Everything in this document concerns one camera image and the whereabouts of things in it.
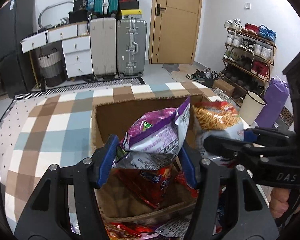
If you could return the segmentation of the person's right hand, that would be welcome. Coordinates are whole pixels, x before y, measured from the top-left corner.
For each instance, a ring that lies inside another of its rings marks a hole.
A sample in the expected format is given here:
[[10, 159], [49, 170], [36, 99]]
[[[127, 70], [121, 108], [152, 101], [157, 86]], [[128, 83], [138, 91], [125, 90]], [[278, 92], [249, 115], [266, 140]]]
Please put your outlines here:
[[270, 194], [269, 209], [273, 218], [277, 219], [288, 210], [289, 189], [273, 188]]

